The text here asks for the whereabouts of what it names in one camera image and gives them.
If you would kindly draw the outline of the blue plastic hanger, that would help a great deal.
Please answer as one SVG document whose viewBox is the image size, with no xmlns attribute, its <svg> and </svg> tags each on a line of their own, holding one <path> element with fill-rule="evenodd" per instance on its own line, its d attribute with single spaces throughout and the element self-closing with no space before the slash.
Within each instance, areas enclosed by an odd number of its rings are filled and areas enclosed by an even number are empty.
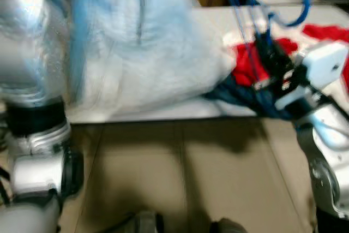
<svg viewBox="0 0 349 233">
<path fill-rule="evenodd" d="M 287 19 L 274 10 L 271 4 L 260 3 L 258 0 L 230 0 L 234 11 L 234 18 L 238 28 L 251 26 L 254 30 L 254 41 L 257 34 L 271 34 L 272 26 L 283 28 L 297 28 L 305 21 L 312 8 L 312 0 L 302 0 L 301 11 L 293 19 Z"/>
</svg>

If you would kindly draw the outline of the white striped shirt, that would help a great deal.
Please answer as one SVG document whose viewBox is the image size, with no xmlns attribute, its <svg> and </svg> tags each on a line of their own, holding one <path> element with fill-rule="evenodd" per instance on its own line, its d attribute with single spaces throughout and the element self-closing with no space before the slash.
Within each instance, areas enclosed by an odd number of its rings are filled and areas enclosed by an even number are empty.
<svg viewBox="0 0 349 233">
<path fill-rule="evenodd" d="M 234 68 L 195 0 L 71 0 L 70 117 L 110 118 L 211 91 Z"/>
</svg>

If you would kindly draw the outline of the red cloth garment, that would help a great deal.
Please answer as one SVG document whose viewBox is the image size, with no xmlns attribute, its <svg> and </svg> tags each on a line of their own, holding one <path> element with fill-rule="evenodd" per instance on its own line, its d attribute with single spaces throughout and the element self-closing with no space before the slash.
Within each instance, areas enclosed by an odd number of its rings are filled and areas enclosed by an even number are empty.
<svg viewBox="0 0 349 233">
<path fill-rule="evenodd" d="M 333 41 L 334 43 L 349 43 L 349 29 L 338 25 L 306 23 L 298 29 L 309 36 L 309 38 L 317 41 L 317 43 L 326 40 Z M 302 50 L 299 44 L 293 43 L 290 39 L 281 38 L 275 40 L 282 46 L 290 57 L 296 55 L 296 53 Z M 228 47 L 230 48 L 230 53 L 235 55 L 232 76 L 234 76 L 234 79 L 238 84 L 251 87 L 252 84 L 268 78 L 267 72 L 260 64 L 255 44 L 252 41 Z"/>
</svg>

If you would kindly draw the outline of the cream white garment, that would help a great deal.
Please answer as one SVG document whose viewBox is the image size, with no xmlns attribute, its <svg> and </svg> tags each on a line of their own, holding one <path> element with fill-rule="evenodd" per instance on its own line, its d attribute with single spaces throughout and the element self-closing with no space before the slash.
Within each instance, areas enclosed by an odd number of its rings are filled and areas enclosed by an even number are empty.
<svg viewBox="0 0 349 233">
<path fill-rule="evenodd" d="M 244 44 L 248 41 L 254 41 L 255 30 L 251 26 L 246 26 L 240 29 L 228 31 L 222 36 L 222 43 L 224 46 L 235 46 L 237 44 Z M 279 26 L 272 26 L 272 37 L 274 39 L 287 38 L 293 43 L 299 44 L 301 48 L 309 46 L 309 44 L 316 44 L 312 38 L 302 33 L 298 28 L 283 28 Z"/>
</svg>

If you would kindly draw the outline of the navy cloth garment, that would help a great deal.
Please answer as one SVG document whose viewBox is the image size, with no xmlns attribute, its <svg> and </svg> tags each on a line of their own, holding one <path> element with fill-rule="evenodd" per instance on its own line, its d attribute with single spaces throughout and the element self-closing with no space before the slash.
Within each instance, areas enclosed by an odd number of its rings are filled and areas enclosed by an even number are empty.
<svg viewBox="0 0 349 233">
<path fill-rule="evenodd" d="M 203 95 L 207 100 L 223 101 L 227 104 L 247 107 L 259 116 L 291 121 L 291 114 L 284 109 L 277 109 L 276 98 L 269 90 L 255 90 L 238 84 L 230 74 L 210 92 Z"/>
</svg>

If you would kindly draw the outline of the grey robot left foot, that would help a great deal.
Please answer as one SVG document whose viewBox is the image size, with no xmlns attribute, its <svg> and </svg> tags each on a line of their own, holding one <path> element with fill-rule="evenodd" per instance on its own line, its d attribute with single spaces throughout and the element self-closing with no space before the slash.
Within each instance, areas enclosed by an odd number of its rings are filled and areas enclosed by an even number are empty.
<svg viewBox="0 0 349 233">
<path fill-rule="evenodd" d="M 164 233 L 164 218 L 154 211 L 141 211 L 130 219 L 124 233 Z"/>
</svg>

